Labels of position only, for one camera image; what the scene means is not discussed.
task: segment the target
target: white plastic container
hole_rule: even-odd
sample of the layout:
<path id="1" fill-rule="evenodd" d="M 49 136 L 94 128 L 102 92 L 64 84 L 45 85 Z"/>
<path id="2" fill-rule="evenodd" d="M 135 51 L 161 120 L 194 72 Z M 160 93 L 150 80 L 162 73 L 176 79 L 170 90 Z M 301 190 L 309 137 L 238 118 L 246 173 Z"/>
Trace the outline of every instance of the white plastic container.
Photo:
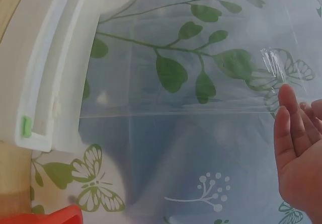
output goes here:
<path id="1" fill-rule="evenodd" d="M 102 9 L 120 6 L 113 2 L 21 0 L 0 45 L 0 141 L 77 147 L 91 47 Z"/>

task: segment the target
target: printed tablecloth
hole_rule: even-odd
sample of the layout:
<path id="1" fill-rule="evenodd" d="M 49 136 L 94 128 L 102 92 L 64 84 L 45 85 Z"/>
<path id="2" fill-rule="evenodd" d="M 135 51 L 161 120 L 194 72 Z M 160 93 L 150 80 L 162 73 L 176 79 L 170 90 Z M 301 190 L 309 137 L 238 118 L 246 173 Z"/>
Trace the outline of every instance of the printed tablecloth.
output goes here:
<path id="1" fill-rule="evenodd" d="M 102 15 L 80 148 L 33 153 L 33 211 L 76 203 L 85 223 L 310 223 L 278 193 L 272 127 L 283 83 L 321 98 L 321 5 L 130 0 Z"/>

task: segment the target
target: clear plastic bag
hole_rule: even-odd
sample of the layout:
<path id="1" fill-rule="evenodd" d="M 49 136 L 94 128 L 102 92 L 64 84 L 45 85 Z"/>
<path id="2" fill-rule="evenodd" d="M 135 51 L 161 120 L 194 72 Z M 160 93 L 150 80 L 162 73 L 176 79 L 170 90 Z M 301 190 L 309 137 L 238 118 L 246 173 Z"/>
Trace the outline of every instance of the clear plastic bag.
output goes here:
<path id="1" fill-rule="evenodd" d="M 128 223 L 305 220 L 278 194 L 272 126 L 282 84 L 321 98 L 316 7 L 131 0 L 101 16 L 79 130 L 118 163 Z"/>

